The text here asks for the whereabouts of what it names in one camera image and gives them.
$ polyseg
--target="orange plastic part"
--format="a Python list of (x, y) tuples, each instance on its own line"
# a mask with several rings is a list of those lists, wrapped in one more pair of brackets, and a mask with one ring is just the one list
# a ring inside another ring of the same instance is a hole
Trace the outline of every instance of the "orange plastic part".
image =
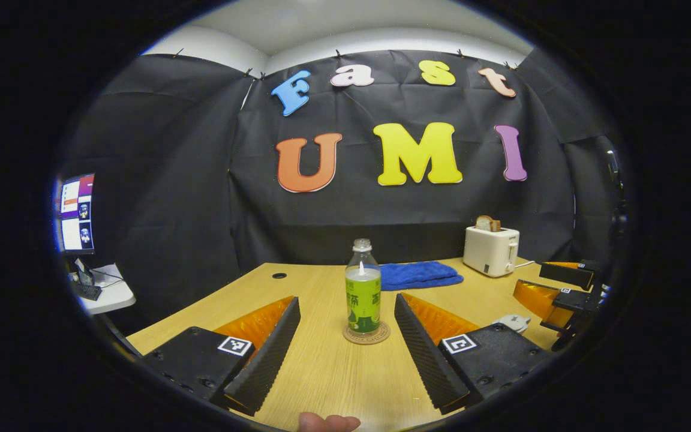
[(266, 304), (266, 306), (260, 307), (257, 311), (252, 311), (244, 315), (244, 317), (236, 318), (213, 331), (225, 334), (225, 336), (239, 337), (239, 339), (252, 342), (255, 346), (255, 352), (249, 358), (251, 361), (253, 356), (263, 347), (271, 332), (274, 331), (282, 314), (284, 314), (293, 298), (294, 296), (290, 296), (274, 301), (274, 303)]
[(408, 293), (400, 293), (400, 295), (403, 295), (407, 300), (409, 307), (414, 312), (414, 316), (420, 320), (425, 332), (433, 340), (434, 345), (439, 345), (439, 341), (445, 337), (457, 336), (458, 334), (468, 333), (480, 328), (480, 326), (464, 320), (458, 317), (458, 315), (447, 312), (439, 306), (433, 306), (433, 304), (420, 300), (417, 297), (412, 297)]
[(559, 293), (560, 291), (556, 288), (543, 287), (543, 285), (530, 284), (521, 280), (516, 281), (516, 286), (513, 288), (513, 297), (519, 303), (544, 322), (563, 327), (567, 325), (574, 312), (553, 306), (552, 303)]
[(579, 268), (578, 266), (581, 263), (578, 262), (545, 262), (549, 263), (550, 265), (557, 265), (559, 267), (568, 267), (568, 268)]

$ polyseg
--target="human hand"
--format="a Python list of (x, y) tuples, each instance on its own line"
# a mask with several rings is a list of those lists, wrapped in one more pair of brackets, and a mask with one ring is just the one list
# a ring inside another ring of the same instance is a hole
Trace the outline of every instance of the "human hand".
[(300, 413), (297, 432), (351, 432), (362, 424), (354, 416), (332, 415), (323, 419), (315, 413)]

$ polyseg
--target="cable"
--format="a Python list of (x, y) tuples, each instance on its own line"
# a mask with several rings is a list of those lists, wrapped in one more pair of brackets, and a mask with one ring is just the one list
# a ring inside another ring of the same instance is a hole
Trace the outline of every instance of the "cable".
[(122, 282), (124, 282), (124, 280), (116, 281), (116, 282), (113, 282), (113, 284), (108, 284), (108, 285), (106, 285), (106, 286), (104, 286), (104, 287), (99, 287), (99, 288), (101, 288), (101, 290), (104, 290), (104, 289), (106, 289), (106, 288), (108, 288), (108, 287), (113, 287), (113, 285), (120, 284), (120, 283), (122, 283)]
[(120, 282), (124, 280), (123, 277), (114, 276), (113, 274), (103, 273), (102, 271), (97, 271), (97, 270), (94, 270), (94, 269), (90, 269), (90, 270), (91, 270), (91, 271), (94, 271), (95, 273), (104, 274), (105, 276), (116, 277)]

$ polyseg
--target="blue towel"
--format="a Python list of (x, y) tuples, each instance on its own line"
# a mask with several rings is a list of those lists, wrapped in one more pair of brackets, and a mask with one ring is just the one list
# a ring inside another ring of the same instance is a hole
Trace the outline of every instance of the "blue towel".
[(458, 271), (440, 262), (387, 263), (380, 266), (380, 277), (384, 292), (442, 287), (463, 282), (463, 276)]

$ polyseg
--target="black backdrop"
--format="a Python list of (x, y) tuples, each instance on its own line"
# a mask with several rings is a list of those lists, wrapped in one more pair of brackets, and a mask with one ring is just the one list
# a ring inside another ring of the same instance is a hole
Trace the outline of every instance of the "black backdrop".
[[(455, 84), (426, 83), (423, 60), (450, 66)], [(354, 64), (370, 66), (375, 82), (330, 84), (335, 69)], [(516, 97), (493, 90), (483, 68), (505, 76)], [(310, 101), (283, 117), (271, 90), (300, 70), (311, 72)], [(540, 51), (515, 70), (438, 52), (365, 52), (263, 80), (197, 58), (145, 55), (79, 121), (61, 173), (97, 174), (97, 255), (87, 261), (116, 262), (133, 288), (137, 303), (112, 313), (129, 334), (263, 262), (345, 265), (354, 238), (371, 238), (384, 263), (459, 257), (478, 214), (520, 230), (521, 257), (606, 260), (616, 197), (603, 157), (611, 126), (597, 106)], [(372, 129), (399, 123), (419, 142), (432, 122), (455, 128), (463, 180), (379, 185)], [(518, 129), (526, 181), (504, 179), (496, 125)], [(276, 144), (307, 139), (300, 172), (312, 175), (313, 139), (331, 132), (343, 135), (334, 179), (310, 193), (282, 188)]]
[(233, 281), (228, 160), (250, 77), (210, 61), (146, 55), (88, 107), (61, 174), (94, 172), (91, 267), (116, 262), (136, 303), (124, 334)]

